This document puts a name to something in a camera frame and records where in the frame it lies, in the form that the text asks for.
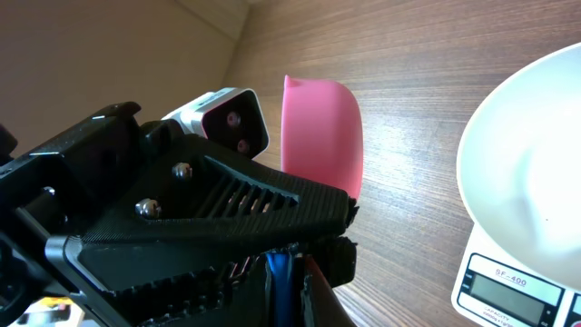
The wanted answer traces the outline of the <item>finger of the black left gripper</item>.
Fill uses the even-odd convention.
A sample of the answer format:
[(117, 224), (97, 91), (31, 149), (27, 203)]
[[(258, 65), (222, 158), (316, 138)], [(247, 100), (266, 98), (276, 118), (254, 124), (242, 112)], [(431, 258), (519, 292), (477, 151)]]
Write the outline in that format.
[(123, 291), (339, 236), (354, 213), (341, 189), (185, 135), (86, 228), (50, 238), (45, 254), (81, 289)]
[(131, 326), (350, 326), (332, 290), (356, 260), (354, 242), (330, 237), (101, 295)]

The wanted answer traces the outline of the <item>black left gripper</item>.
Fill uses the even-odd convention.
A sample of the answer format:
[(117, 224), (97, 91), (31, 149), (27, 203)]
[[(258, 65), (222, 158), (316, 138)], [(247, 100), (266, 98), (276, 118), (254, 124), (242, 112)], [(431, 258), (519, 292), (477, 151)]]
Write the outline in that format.
[(153, 165), (185, 140), (113, 104), (18, 158), (1, 157), (1, 323), (45, 295), (72, 296), (104, 326), (187, 326), (191, 295), (164, 232), (141, 213)]

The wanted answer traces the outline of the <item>pink scoop with blue handle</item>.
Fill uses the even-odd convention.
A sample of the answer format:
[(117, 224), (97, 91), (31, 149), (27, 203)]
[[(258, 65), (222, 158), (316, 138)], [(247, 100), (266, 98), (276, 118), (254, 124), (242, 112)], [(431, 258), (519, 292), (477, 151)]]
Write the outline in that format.
[[(363, 175), (359, 105), (343, 84), (286, 76), (281, 108), (281, 169), (345, 191), (358, 200)], [(274, 326), (353, 325), (335, 287), (351, 282), (357, 245), (345, 236), (310, 253), (271, 253)]]

